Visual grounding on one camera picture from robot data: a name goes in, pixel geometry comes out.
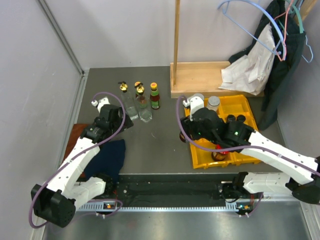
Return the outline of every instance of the green hanger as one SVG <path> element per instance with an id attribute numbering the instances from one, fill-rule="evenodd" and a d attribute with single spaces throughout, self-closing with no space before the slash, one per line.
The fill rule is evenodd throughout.
<path id="1" fill-rule="evenodd" d="M 296 17 L 298 18 L 299 29 L 300 29 L 300 33 L 302 34 L 302 33 L 305 31 L 305 29 L 304 29 L 304 26 L 303 26 L 303 23 L 302 23 L 302 18 L 301 18 L 300 12 L 299 12 L 298 8 L 297 8 L 295 5 L 293 5 L 293 4 L 292 4 L 291 8 L 293 8 L 293 10 L 294 10 L 294 12 L 295 12 L 295 14 L 296 14 Z M 285 29 L 285 27 L 284 27 L 284 25 L 281 23 L 281 21 L 279 21 L 279 24 L 281 25 L 281 27 L 282 27 L 283 29 Z"/>

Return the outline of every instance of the gray floor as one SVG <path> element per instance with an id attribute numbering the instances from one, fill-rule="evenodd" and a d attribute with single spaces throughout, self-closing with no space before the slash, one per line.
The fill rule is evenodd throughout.
<path id="1" fill-rule="evenodd" d="M 250 218 L 234 212 L 119 212 L 84 216 L 45 240 L 310 240 L 300 203 L 262 202 Z"/>
<path id="2" fill-rule="evenodd" d="M 150 83 L 157 82 L 161 96 L 161 108 L 153 111 L 151 122 L 144 123 L 136 119 L 133 121 L 133 127 L 116 137 L 116 139 L 123 138 L 126 143 L 125 161 L 121 173 L 277 172 L 264 163 L 193 169 L 190 147 L 179 139 L 180 130 L 175 115 L 176 99 L 170 97 L 170 68 L 166 66 L 90 69 L 77 122 L 89 124 L 98 115 L 97 110 L 91 105 L 94 94 L 111 92 L 120 96 L 119 81 L 126 81 L 132 93 L 135 92 L 136 81 L 144 83 L 146 93 L 150 92 Z M 110 98 L 110 101 L 118 105 L 116 100 Z M 255 118 L 259 119 L 262 98 L 252 97 L 249 102 Z M 277 123 L 261 133 L 272 141 L 284 145 Z"/>

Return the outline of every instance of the red lid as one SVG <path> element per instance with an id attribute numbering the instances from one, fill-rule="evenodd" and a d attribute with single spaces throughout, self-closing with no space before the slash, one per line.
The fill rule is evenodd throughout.
<path id="1" fill-rule="evenodd" d="M 217 144 L 217 145 L 215 146 L 215 148 L 216 148 L 216 149 L 223 149 L 219 144 Z M 227 155 L 229 152 L 228 152 L 228 151 L 220 151 L 219 153 L 220 153 L 220 154 L 223 154 L 223 155 Z"/>

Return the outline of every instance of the black wire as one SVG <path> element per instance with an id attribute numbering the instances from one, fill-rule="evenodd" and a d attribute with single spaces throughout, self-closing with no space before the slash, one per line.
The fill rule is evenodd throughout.
<path id="1" fill-rule="evenodd" d="M 227 203 L 229 203 L 229 204 L 235 203 L 235 202 L 240 198 L 240 197 L 237 197 L 237 198 L 233 199 L 232 201 L 227 201 L 227 199 L 225 198 L 225 195 L 224 195 L 224 191 L 221 192 L 221 196 L 222 196 L 223 199 L 224 199 Z"/>

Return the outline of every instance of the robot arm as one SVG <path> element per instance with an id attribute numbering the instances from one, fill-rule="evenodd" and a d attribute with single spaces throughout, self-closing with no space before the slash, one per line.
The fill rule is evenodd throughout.
<path id="1" fill-rule="evenodd" d="M 204 107 L 199 96 L 188 98 L 183 105 L 190 108 L 190 116 L 180 119 L 183 129 L 192 140 L 205 138 L 223 148 L 258 146 L 237 150 L 238 153 L 257 158 L 282 171 L 281 173 L 240 172 L 233 181 L 238 192 L 275 192 L 292 194 L 310 204 L 320 201 L 320 178 L 310 171 L 291 163 L 282 156 L 316 172 L 320 171 L 318 160 L 289 150 L 261 135 L 240 121 L 224 122 L 217 113 Z M 277 154 L 263 150 L 270 149 Z"/>
<path id="2" fill-rule="evenodd" d="M 60 166 L 62 170 L 48 182 L 33 207 L 36 216 L 62 228 L 70 223 L 76 210 L 83 204 L 104 194 L 111 181 L 110 177 L 99 174 L 98 177 L 93 176 L 85 183 L 75 186 L 87 164 L 100 151 L 99 146 L 94 146 L 110 137 L 120 127 L 124 117 L 121 107 L 111 105 L 107 97 L 99 102 L 93 101 L 92 105 L 97 108 L 99 116 L 83 130 L 75 147 Z M 126 116 L 121 132 L 132 126 L 132 121 Z M 93 148 L 73 159 L 75 155 L 90 147 Z M 40 187 L 38 184 L 33 187 L 32 199 Z"/>

